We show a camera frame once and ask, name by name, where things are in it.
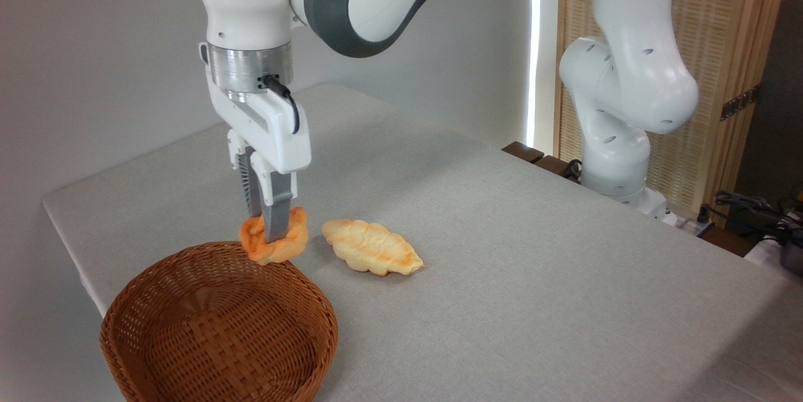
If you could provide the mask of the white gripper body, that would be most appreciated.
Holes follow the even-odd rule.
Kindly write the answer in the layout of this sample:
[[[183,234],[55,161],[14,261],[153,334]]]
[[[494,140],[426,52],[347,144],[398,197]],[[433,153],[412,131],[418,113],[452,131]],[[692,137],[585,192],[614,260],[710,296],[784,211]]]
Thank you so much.
[[[282,174],[306,168],[312,159],[304,108],[287,85],[292,46],[272,50],[226,50],[199,45],[215,112]]]

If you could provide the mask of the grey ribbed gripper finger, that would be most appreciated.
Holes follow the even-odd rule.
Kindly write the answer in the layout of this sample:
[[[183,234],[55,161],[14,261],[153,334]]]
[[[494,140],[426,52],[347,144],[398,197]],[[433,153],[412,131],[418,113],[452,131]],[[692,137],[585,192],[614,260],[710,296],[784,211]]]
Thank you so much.
[[[243,188],[248,216],[258,217],[263,213],[259,181],[252,166],[253,147],[235,129],[227,134],[228,153],[233,170],[238,171]]]
[[[289,233],[290,208],[297,196],[297,174],[282,174],[253,152],[250,154],[250,188],[253,191],[253,213],[264,223],[264,242],[284,239]]]

